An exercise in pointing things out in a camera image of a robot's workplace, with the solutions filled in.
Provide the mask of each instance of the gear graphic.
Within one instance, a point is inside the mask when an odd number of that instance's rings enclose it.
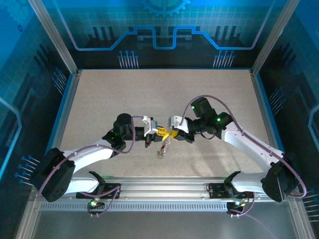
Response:
[[[186,9],[185,5],[189,4],[190,0],[142,0],[141,3],[150,14],[173,17],[174,13],[179,14],[180,10]]]
[[[27,20],[29,16],[29,6],[27,0],[1,0],[0,6],[6,6],[10,16],[17,23]]]

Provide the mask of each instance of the enclosure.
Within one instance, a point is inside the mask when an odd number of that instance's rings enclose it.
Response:
[[[0,2],[0,238],[317,238],[319,2],[316,0],[3,0]],[[206,185],[261,168],[214,138],[136,143],[91,164],[120,183],[110,211],[90,200],[49,203],[29,181],[54,147],[101,139],[121,113],[166,127],[213,95],[258,139],[294,154],[307,187],[281,203],[255,195],[248,217]],[[218,113],[225,111],[209,100]],[[187,117],[194,118],[191,110]]]

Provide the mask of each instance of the green led light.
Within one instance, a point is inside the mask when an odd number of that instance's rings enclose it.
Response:
[[[92,201],[92,202],[91,202],[91,206],[92,206],[92,207],[95,207],[97,204],[98,204],[98,203],[97,203],[96,201]]]

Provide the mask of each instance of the gray metal floor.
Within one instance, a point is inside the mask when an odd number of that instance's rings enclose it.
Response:
[[[279,239],[295,239],[288,204],[257,203],[250,215]],[[248,217],[203,212],[41,212],[33,239],[272,239]]]

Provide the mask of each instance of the metal frame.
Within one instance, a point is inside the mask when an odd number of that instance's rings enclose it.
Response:
[[[267,59],[277,39],[281,35],[298,2],[299,0],[287,1],[269,37],[266,40],[265,45],[258,55],[251,72],[253,76],[252,79],[256,91],[256,96],[265,122],[267,134],[271,145],[274,147],[278,147],[278,143],[276,141],[276,136],[272,128],[269,112],[267,111],[265,101],[261,94],[256,75]],[[77,67],[70,53],[68,52],[59,32],[57,31],[51,17],[45,9],[42,1],[29,0],[29,3],[31,4],[44,29],[46,30],[50,39],[58,50],[64,63],[68,67],[69,71],[73,74],[73,82],[70,86],[62,116],[52,143],[52,147],[58,147],[61,143],[63,132],[67,123],[67,118],[71,110],[72,102],[79,80],[79,75],[77,75]],[[163,206],[165,206],[166,203],[169,202],[170,207],[172,206],[172,203],[173,205],[183,205],[183,203],[187,203],[188,205],[199,205],[200,208],[197,208],[196,210],[206,210],[205,207],[207,207],[207,205],[208,207],[209,205],[221,205],[221,208],[218,210],[225,210],[225,203],[228,201],[233,201],[231,199],[209,199],[208,192],[205,189],[206,184],[210,182],[223,182],[223,179],[221,178],[114,177],[108,178],[107,180],[108,182],[117,182],[122,184],[121,195],[120,198],[115,201],[114,208],[112,209],[113,211],[127,211],[128,209],[140,211],[142,208],[135,208],[136,203],[138,203],[138,205],[146,205],[147,207],[152,207],[153,202],[156,202],[157,205]],[[265,194],[258,194],[256,201],[268,202],[270,201],[270,199]],[[81,211],[83,210],[83,208],[85,208],[86,203],[87,200],[75,200],[74,195],[71,195],[61,198],[56,203],[51,203],[50,205],[52,206],[48,206],[48,202],[44,201],[44,199],[42,198],[39,199],[36,197],[36,190],[33,188],[29,197],[29,201],[25,208],[16,238],[30,239],[32,237],[34,229],[36,228],[36,221],[39,215],[39,211],[78,210],[78,206],[72,207],[72,205],[79,205],[79,211]],[[302,200],[289,199],[289,205],[299,237],[315,238],[309,220],[307,219],[307,214],[305,212]]]
[[[265,63],[268,55],[275,46],[278,38],[282,34],[286,24],[288,23],[291,15],[294,13],[300,0],[288,0],[284,6],[282,12],[280,13],[273,29],[271,30],[263,48],[260,50],[259,55],[252,67],[252,74],[256,76],[260,71],[261,67]]]
[[[60,33],[56,29],[48,11],[44,7],[43,2],[41,0],[28,1],[31,7],[33,8],[36,16],[38,17],[39,21],[41,22],[42,26],[44,27],[46,33],[49,35],[55,48],[59,52],[64,64],[69,69],[72,75],[76,75],[78,68],[76,67],[70,52],[64,44],[64,41],[60,36]]]

